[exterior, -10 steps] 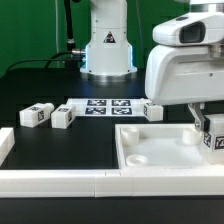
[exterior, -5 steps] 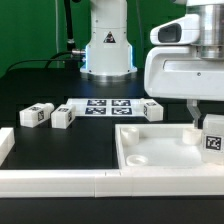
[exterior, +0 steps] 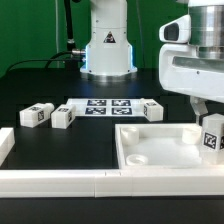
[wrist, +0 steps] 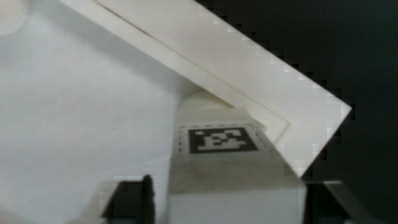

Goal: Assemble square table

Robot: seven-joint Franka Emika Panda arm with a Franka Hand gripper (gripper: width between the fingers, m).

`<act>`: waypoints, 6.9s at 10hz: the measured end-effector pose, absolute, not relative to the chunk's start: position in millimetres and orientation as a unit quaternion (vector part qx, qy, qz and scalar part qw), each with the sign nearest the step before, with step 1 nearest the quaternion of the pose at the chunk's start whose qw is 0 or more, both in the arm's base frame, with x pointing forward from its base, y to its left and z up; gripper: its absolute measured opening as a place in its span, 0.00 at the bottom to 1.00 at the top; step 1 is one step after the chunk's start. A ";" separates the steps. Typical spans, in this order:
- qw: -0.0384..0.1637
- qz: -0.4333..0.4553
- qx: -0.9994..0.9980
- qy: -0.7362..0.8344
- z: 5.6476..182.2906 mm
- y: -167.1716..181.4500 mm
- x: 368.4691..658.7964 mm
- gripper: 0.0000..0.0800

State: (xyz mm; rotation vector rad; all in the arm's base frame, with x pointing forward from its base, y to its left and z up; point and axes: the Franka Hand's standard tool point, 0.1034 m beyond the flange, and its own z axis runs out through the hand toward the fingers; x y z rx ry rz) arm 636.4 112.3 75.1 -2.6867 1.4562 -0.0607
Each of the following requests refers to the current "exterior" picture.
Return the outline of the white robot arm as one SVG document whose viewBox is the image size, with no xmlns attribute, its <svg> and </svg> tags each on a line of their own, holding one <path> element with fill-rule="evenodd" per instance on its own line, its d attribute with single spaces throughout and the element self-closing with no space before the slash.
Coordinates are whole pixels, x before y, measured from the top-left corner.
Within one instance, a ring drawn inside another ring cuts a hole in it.
<svg viewBox="0 0 224 224">
<path fill-rule="evenodd" d="M 224 0 L 176 0 L 188 13 L 159 29 L 159 81 L 190 97 L 196 115 L 207 100 L 224 103 Z M 81 72 L 105 81 L 135 73 L 127 41 L 127 1 L 90 0 L 91 40 Z"/>
</svg>

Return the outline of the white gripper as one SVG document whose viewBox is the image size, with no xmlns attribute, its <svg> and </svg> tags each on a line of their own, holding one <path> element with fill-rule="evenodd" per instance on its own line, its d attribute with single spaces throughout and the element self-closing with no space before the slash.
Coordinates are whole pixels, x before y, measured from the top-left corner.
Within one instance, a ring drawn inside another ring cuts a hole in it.
<svg viewBox="0 0 224 224">
<path fill-rule="evenodd" d="M 164 44 L 159 53 L 159 81 L 165 90 L 194 96 L 190 104 L 197 124 L 208 113 L 205 99 L 224 103 L 224 60 L 198 58 L 195 47 Z"/>
</svg>

